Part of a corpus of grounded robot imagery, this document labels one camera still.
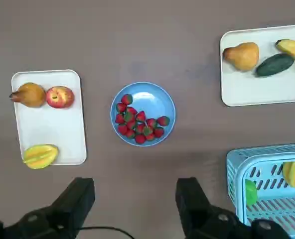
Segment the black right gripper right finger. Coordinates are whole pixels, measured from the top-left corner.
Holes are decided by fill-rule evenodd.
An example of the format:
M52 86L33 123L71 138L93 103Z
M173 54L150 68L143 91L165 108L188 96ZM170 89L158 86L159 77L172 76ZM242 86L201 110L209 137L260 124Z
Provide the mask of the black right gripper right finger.
M211 205L195 177L179 178L175 201L186 239L289 239L276 222L256 219L247 226L225 209Z

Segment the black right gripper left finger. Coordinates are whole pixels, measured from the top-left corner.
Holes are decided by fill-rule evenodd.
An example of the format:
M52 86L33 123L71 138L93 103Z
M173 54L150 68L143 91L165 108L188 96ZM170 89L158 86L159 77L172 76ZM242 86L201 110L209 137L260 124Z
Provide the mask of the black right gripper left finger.
M95 202L92 178L75 178L49 206L25 214L5 227L0 239L74 239Z

